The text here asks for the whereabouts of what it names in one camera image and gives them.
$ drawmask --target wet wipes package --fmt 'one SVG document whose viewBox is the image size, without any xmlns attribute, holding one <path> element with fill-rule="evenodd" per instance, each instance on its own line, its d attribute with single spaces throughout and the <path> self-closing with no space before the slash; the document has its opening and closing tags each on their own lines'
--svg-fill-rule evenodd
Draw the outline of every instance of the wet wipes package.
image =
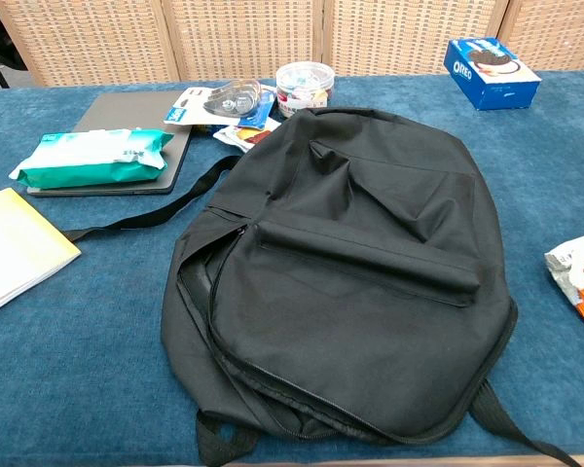
<svg viewBox="0 0 584 467">
<path fill-rule="evenodd" d="M 541 81 L 494 37 L 450 41 L 444 65 L 478 110 L 529 107 Z"/>
<path fill-rule="evenodd" d="M 172 137 L 159 129 L 44 134 L 9 177 L 42 189 L 154 180 L 166 168 L 161 150 Z"/>
</svg>

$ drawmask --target blue tablecloth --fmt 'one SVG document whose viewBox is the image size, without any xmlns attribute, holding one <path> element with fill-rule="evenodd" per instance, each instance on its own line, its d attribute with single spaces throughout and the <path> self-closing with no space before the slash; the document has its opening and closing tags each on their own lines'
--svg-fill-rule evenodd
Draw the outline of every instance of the blue tablecloth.
<svg viewBox="0 0 584 467">
<path fill-rule="evenodd" d="M 507 279 L 521 309 L 491 381 L 526 433 L 584 453 L 584 321 L 543 261 L 552 247 L 584 234 L 584 72 L 541 76 L 527 110 L 478 112 L 448 76 L 340 78 L 333 104 L 437 126 L 470 149 L 497 205 Z M 100 93 L 185 87 L 0 90 L 0 189 L 23 193 L 7 174 L 42 133 L 72 128 Z M 197 135 L 169 196 L 26 198 L 59 228 L 103 225 L 166 204 L 235 151 Z M 199 462 L 197 408 L 170 372 L 160 319 L 173 242 L 204 203 L 163 226 L 83 241 L 81 258 L 0 309 L 0 465 Z M 425 447 L 264 437 L 245 460 L 521 452 L 468 416 Z"/>
</svg>

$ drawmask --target laptop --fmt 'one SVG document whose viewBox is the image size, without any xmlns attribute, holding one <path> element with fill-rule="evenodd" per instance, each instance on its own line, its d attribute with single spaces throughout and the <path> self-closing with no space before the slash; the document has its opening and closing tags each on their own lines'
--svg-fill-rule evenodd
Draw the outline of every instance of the laptop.
<svg viewBox="0 0 584 467">
<path fill-rule="evenodd" d="M 52 189 L 27 189 L 34 197 L 93 197 L 104 195 L 163 195 L 170 193 L 188 151 L 190 126 L 165 125 L 164 116 L 181 90 L 109 92 L 101 94 L 72 131 L 118 128 L 158 128 L 173 134 L 161 154 L 166 170 L 156 179 L 142 182 L 89 185 Z"/>
</svg>

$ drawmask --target blue oreo box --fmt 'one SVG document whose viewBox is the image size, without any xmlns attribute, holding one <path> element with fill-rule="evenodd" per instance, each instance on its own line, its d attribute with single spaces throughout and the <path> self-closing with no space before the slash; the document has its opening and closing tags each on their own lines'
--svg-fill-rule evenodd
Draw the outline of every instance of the blue oreo box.
<svg viewBox="0 0 584 467">
<path fill-rule="evenodd" d="M 494 37 L 450 41 L 444 65 L 478 110 L 529 107 L 541 81 Z"/>
</svg>

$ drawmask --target oreo logo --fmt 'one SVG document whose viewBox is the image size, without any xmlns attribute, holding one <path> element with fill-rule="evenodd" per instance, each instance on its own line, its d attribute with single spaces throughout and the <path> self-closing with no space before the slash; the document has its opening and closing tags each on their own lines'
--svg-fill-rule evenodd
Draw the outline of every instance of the oreo logo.
<svg viewBox="0 0 584 467">
<path fill-rule="evenodd" d="M 452 67 L 452 70 L 465 78 L 467 81 L 471 81 L 471 70 L 463 65 L 460 61 L 455 61 L 455 65 Z"/>
</svg>

